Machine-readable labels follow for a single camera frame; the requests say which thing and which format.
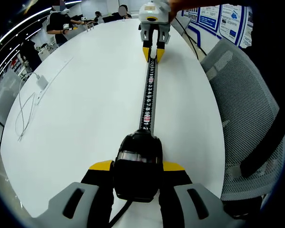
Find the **yellow tip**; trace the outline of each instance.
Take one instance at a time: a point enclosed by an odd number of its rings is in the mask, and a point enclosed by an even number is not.
[[[95,163],[94,165],[92,165],[92,166],[89,168],[89,170],[104,170],[104,171],[109,171],[109,170],[110,170],[110,167],[111,167],[111,163],[112,163],[112,160],[98,162],[98,163]]]
[[[144,56],[146,58],[146,61],[148,62],[149,61],[149,48],[148,47],[143,47],[142,51],[143,51],[143,54],[144,54]]]
[[[185,170],[185,169],[177,163],[164,161],[163,162],[163,170],[164,171],[181,171],[181,170]]]
[[[163,53],[165,52],[165,49],[160,49],[160,48],[158,48],[157,49],[157,63],[159,63],[160,62],[160,60],[162,59],[162,55],[163,55]]]

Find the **person sitting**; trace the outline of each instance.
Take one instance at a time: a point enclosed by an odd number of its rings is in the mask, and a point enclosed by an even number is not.
[[[112,13],[112,15],[116,18],[116,20],[132,18],[132,16],[128,14],[128,7],[126,5],[121,5],[118,12]]]
[[[94,25],[98,25],[98,19],[102,16],[102,14],[101,14],[101,12],[99,12],[99,11],[96,11],[95,12],[95,18],[94,18],[94,20],[88,20],[87,21],[87,24],[91,24],[91,23],[93,23]]]

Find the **blue and white poster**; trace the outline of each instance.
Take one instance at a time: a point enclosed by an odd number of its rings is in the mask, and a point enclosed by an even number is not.
[[[216,30],[219,19],[219,5],[210,7],[201,7],[199,14],[199,23]]]
[[[233,43],[236,42],[238,33],[240,32],[241,14],[241,6],[233,6],[230,4],[222,5],[219,32],[223,37]]]
[[[199,8],[193,8],[189,10],[189,18],[193,20],[194,22],[198,21],[198,13],[199,13]]]
[[[188,17],[189,16],[189,10],[184,10],[184,17]]]
[[[251,32],[253,28],[253,20],[252,20],[252,9],[250,7],[246,8],[246,23],[245,23],[245,29],[243,33],[242,40],[239,44],[241,48],[247,48],[248,46],[251,46]]]

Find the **round white table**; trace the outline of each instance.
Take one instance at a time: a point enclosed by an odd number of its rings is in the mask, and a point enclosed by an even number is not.
[[[43,213],[70,183],[80,182],[91,165],[114,160],[124,137],[139,128],[147,63],[138,25],[137,19],[100,24],[53,52],[35,71],[52,83],[21,141],[15,100],[1,155],[31,216]],[[180,164],[193,182],[220,197],[225,151],[216,100],[188,44],[173,27],[170,35],[158,65],[154,135],[162,142],[164,160]],[[33,92],[40,90],[31,76],[21,90],[22,102]],[[30,104],[23,111],[27,121]],[[16,125],[20,128],[20,119]],[[111,218],[124,203],[115,196]],[[158,196],[149,204],[133,203],[116,223],[134,225],[162,227]]]

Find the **black strap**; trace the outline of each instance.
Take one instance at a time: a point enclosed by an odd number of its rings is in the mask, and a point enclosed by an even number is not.
[[[285,135],[285,111],[280,108],[267,134],[256,148],[241,162],[243,177],[256,172],[273,154]]]
[[[164,228],[185,228],[181,202],[173,186],[160,189],[159,205]]]
[[[123,208],[120,209],[120,211],[115,215],[115,217],[111,220],[111,222],[109,223],[109,228],[112,228],[115,223],[122,217],[122,215],[128,210],[128,208],[130,207],[130,205],[133,203],[133,201],[128,200],[126,201],[125,205],[123,206]]]

